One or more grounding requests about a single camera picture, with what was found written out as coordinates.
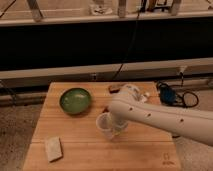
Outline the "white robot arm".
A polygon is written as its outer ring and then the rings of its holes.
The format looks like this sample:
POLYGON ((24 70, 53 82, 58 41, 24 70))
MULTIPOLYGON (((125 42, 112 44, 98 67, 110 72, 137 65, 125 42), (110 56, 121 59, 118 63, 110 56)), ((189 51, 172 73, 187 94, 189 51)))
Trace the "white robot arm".
POLYGON ((167 107, 140 101, 140 89, 125 84, 109 102, 108 110, 124 120, 143 123, 213 146, 213 112, 167 107))

